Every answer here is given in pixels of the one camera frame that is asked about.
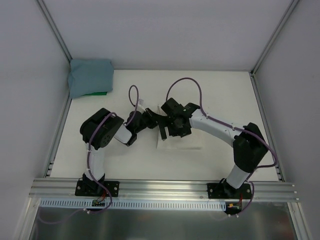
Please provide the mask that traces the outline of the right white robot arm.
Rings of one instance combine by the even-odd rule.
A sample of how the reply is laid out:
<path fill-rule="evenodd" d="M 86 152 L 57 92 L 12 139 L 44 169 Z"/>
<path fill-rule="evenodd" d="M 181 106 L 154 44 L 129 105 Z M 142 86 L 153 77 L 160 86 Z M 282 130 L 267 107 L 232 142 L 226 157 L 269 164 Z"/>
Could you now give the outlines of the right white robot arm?
<path fill-rule="evenodd" d="M 250 122 L 237 128 L 206 116 L 199 105 L 190 102 L 183 106 L 173 98 L 169 98 L 160 109 L 165 113 L 159 121 L 163 141 L 167 136 L 184 138 L 192 134 L 192 129 L 196 129 L 224 141 L 233 148 L 234 166 L 220 189 L 231 199 L 239 195 L 244 182 L 268 152 L 259 127 Z"/>

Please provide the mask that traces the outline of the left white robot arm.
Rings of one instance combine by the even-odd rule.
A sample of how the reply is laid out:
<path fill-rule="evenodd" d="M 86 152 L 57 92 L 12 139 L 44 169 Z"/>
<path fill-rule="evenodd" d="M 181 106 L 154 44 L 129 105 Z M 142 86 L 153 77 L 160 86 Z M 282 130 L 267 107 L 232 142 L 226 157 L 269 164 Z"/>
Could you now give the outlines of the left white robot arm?
<path fill-rule="evenodd" d="M 159 127 L 166 120 L 166 116 L 149 108 L 132 111 L 127 120 L 101 108 L 84 121 L 79 132 L 89 153 L 89 168 L 82 176 L 87 191 L 93 196 L 98 196 L 104 190 L 104 148 L 113 138 L 129 147 L 137 140 L 139 132 L 146 128 Z"/>

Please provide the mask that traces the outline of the white t-shirt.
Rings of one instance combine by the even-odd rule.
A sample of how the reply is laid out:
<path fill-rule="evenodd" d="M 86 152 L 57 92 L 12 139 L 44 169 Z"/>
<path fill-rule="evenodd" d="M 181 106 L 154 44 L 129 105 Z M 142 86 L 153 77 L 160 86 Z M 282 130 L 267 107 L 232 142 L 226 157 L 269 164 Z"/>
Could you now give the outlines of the white t-shirt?
<path fill-rule="evenodd" d="M 171 136 L 168 127 L 164 128 L 166 139 L 162 140 L 161 132 L 158 130 L 157 145 L 158 150 L 201 150 L 204 148 L 203 134 L 198 129 L 191 129 L 191 134 L 181 137 Z"/>

